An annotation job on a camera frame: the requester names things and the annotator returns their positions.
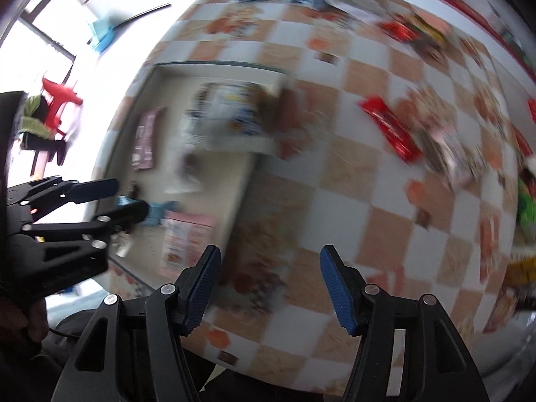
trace red chair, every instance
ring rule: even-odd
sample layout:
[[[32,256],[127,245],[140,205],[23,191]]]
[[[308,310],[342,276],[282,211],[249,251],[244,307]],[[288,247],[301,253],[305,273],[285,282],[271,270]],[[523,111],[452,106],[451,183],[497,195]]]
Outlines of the red chair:
[[[62,138],[65,137],[65,133],[60,130],[62,124],[61,117],[62,112],[58,112],[63,103],[74,103],[78,106],[82,105],[83,100],[79,98],[71,88],[66,87],[64,84],[54,83],[43,77],[43,88],[52,97],[52,100],[48,104],[47,119],[45,120],[46,127],[59,133]]]

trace tablecloth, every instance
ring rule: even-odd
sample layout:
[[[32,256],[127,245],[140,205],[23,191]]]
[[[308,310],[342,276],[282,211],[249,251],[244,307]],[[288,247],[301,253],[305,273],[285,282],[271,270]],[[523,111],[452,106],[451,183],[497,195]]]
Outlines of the tablecloth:
[[[377,1],[394,12],[412,9],[401,0]],[[169,29],[128,89],[94,178],[103,175],[153,63],[245,61],[291,75],[275,131],[278,156],[259,161],[225,251],[222,285],[201,326],[183,339],[187,349],[262,381],[342,395],[359,338],[339,326],[323,284],[318,252],[325,244],[390,294],[436,295],[471,345],[508,261],[517,143],[486,48],[454,30],[446,54],[446,65],[423,61],[338,10],[280,1],[198,0]],[[425,86],[444,101],[462,144],[480,147],[490,164],[481,180],[456,193],[423,164],[404,164],[356,105],[380,95],[395,107],[409,98],[408,88]],[[111,272],[114,292],[148,293],[120,268]],[[403,348],[397,331],[390,394]]]

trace metal screw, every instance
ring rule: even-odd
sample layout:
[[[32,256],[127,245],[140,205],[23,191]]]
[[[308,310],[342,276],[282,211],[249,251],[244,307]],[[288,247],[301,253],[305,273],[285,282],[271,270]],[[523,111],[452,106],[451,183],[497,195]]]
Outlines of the metal screw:
[[[108,306],[113,305],[117,302],[117,295],[108,295],[104,298],[104,303]]]
[[[380,287],[376,286],[376,284],[367,284],[365,286],[365,293],[367,295],[377,295],[380,292]]]
[[[106,242],[103,242],[102,240],[93,240],[91,246],[97,249],[105,249],[107,245]]]
[[[176,291],[176,287],[173,284],[165,284],[164,286],[160,287],[160,293],[163,295],[170,295],[174,291]]]
[[[434,306],[436,303],[438,303],[438,298],[436,298],[434,295],[424,295],[422,302],[428,306]]]

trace pink package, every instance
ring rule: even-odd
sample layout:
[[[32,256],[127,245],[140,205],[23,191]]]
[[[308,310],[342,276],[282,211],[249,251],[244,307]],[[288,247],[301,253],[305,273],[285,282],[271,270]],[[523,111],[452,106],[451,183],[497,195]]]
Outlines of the pink package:
[[[165,212],[166,227],[160,275],[176,279],[199,261],[210,243],[215,219],[200,214]]]
[[[155,122],[164,111],[164,107],[145,112],[136,129],[136,144],[132,153],[132,167],[134,170],[153,168],[153,151],[155,136]]]

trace finger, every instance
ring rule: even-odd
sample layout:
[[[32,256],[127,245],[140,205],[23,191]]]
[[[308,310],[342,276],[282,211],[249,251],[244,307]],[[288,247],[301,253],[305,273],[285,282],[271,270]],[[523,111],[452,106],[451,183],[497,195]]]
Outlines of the finger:
[[[28,324],[28,319],[12,302],[0,299],[0,326],[10,330],[19,330]]]
[[[34,303],[28,311],[28,335],[39,343],[48,334],[47,303],[44,299]]]

